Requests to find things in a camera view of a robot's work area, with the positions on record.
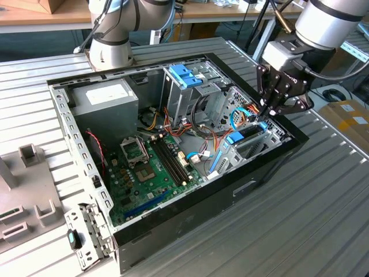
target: aluminum workbench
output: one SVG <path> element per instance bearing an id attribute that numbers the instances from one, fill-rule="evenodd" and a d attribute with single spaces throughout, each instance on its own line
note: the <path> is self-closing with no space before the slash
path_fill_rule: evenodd
<path id="1" fill-rule="evenodd" d="M 138 63 L 214 52 L 252 86 L 255 63 L 222 38 L 133 48 Z M 84 54 L 0 63 L 0 154 L 40 145 L 65 211 L 88 202 L 45 80 L 91 72 Z M 289 117 L 310 140 L 263 187 L 127 276 L 365 276 L 368 161 L 315 112 Z M 61 226 L 0 255 L 1 276 L 76 276 Z M 113 259 L 84 276 L 117 276 Z"/>

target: cardboard box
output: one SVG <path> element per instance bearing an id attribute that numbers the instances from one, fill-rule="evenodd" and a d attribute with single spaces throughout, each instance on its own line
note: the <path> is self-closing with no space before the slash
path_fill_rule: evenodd
<path id="1" fill-rule="evenodd" d="M 369 111 L 355 100 L 333 102 L 319 114 L 344 136 L 369 154 Z"/>
<path id="2" fill-rule="evenodd" d="M 51 14 L 63 2 L 64 0 L 0 0 L 0 5 Z"/>

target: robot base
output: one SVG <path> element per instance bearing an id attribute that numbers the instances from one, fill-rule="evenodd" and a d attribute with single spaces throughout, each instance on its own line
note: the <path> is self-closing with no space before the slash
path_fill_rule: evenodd
<path id="1" fill-rule="evenodd" d="M 133 54 L 129 40 L 113 46 L 93 39 L 89 53 L 90 61 L 97 70 L 123 68 L 133 63 Z"/>

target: ram slot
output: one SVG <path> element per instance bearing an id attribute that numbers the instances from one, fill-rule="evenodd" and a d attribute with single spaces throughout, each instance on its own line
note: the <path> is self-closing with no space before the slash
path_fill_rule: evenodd
<path id="1" fill-rule="evenodd" d="M 152 143 L 152 148 L 178 186 L 180 186 L 184 181 L 189 181 L 189 177 L 186 172 L 173 157 L 172 153 L 170 153 L 165 142 L 161 140 L 155 141 Z"/>

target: wooden table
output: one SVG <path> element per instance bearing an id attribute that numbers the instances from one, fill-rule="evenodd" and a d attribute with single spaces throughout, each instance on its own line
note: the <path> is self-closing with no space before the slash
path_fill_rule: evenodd
<path id="1" fill-rule="evenodd" d="M 205 23 L 221 21 L 241 21 L 245 9 L 234 5 L 220 8 L 213 3 L 187 3 L 184 5 L 183 23 Z M 286 18 L 296 18 L 301 8 L 290 5 L 283 12 Z M 249 9 L 246 20 L 255 20 L 259 11 Z M 265 15 L 271 19 L 272 12 Z M 174 23 L 180 17 L 176 14 Z M 71 29 L 90 29 L 91 16 L 86 0 L 66 0 L 54 14 L 45 14 L 0 6 L 0 33 L 59 31 Z"/>

